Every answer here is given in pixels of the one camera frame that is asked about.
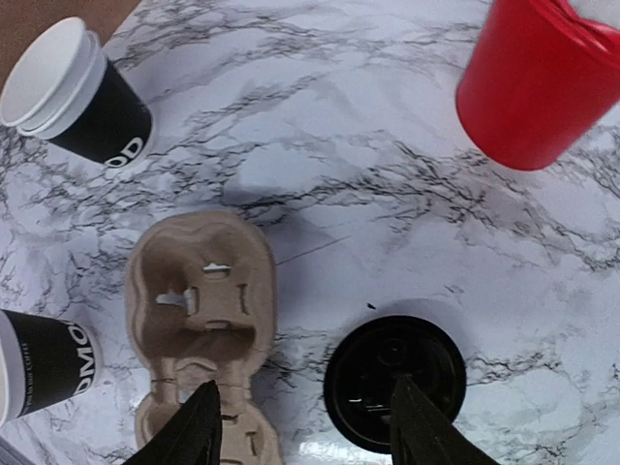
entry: black plastic lid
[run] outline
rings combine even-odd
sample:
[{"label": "black plastic lid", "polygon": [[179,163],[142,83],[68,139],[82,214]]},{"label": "black plastic lid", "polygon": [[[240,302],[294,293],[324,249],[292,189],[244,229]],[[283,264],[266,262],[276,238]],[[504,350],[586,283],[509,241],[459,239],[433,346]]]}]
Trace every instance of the black plastic lid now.
[{"label": "black plastic lid", "polygon": [[349,441],[390,453],[390,403],[399,374],[408,374],[450,421],[456,419],[467,378],[454,342],[426,320],[385,317],[349,334],[327,366],[327,412]]}]

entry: red cup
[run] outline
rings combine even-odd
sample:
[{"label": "red cup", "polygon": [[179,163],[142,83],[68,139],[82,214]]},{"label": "red cup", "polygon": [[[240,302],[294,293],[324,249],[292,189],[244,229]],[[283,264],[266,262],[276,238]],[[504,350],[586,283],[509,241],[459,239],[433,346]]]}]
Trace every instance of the red cup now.
[{"label": "red cup", "polygon": [[620,99],[620,31],[568,0],[495,0],[456,90],[461,124],[516,170],[553,163]]}]

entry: white paper cup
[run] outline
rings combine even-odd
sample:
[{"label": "white paper cup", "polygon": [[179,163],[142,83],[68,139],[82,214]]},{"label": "white paper cup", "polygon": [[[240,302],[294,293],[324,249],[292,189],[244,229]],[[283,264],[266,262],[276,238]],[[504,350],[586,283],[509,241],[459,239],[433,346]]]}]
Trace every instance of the white paper cup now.
[{"label": "white paper cup", "polygon": [[115,169],[137,165],[155,139],[148,107],[79,18],[24,52],[0,94],[0,122]]},{"label": "white paper cup", "polygon": [[84,112],[93,96],[99,89],[106,72],[108,61],[101,53],[99,37],[94,32],[88,31],[89,62],[81,69],[81,77],[73,89],[64,97],[62,106],[51,114],[43,124],[27,129],[23,124],[17,126],[17,131],[23,136],[36,137],[41,140],[50,140],[64,133],[79,116]]},{"label": "white paper cup", "polygon": [[36,128],[64,104],[90,59],[86,25],[78,17],[57,22],[24,51],[0,95],[0,122]]},{"label": "white paper cup", "polygon": [[102,367],[83,326],[0,310],[0,426],[86,392]]}]

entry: cup lid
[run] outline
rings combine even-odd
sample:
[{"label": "cup lid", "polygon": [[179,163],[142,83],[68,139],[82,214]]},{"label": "cup lid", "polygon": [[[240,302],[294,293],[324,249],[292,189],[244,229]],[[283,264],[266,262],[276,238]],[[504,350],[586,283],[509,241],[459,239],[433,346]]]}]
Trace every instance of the cup lid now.
[{"label": "cup lid", "polygon": [[456,419],[466,370],[454,342],[426,320],[380,318],[349,334],[325,372],[327,413],[349,441],[390,453],[391,398],[400,375],[408,375],[450,421]]},{"label": "cup lid", "polygon": [[98,61],[102,61],[101,56],[98,53],[94,52],[94,50],[97,50],[101,46],[99,43],[99,36],[92,31],[86,31],[86,38],[88,39],[88,44],[90,45],[89,51],[92,51],[93,53],[91,54],[87,67],[83,70],[83,76],[81,80],[75,85],[73,92],[71,92],[71,94],[67,97],[66,102],[62,105],[62,107],[60,107],[55,114],[52,114],[49,119],[47,119],[43,124],[30,129],[25,128],[24,125],[17,125],[17,132],[20,133],[22,136],[48,139],[47,131],[49,130],[49,128],[53,127],[58,121],[58,119],[67,112],[67,109],[74,105],[74,100],[76,99],[76,96],[82,92],[84,84],[91,78],[90,73],[92,72],[93,68],[95,68],[95,65]]},{"label": "cup lid", "polygon": [[16,126],[47,102],[78,54],[86,24],[65,18],[41,34],[21,55],[0,93],[0,122]]}]

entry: marble surface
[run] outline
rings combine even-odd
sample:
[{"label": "marble surface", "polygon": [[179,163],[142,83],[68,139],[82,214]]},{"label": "marble surface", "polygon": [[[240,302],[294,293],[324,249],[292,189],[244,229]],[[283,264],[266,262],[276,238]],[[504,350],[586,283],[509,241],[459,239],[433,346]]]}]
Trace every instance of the marble surface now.
[{"label": "marble surface", "polygon": [[321,392],[342,337],[391,313],[456,340],[456,424],[500,463],[615,463],[620,111],[547,170],[487,160],[453,93],[488,6],[145,0],[106,47],[157,115],[139,169],[0,130],[0,306],[91,326],[106,361],[99,387],[2,437],[37,465],[132,455],[148,375],[123,267],[155,221],[222,206],[261,226],[278,262],[279,335],[255,395],[288,464],[389,463],[334,430]]}]

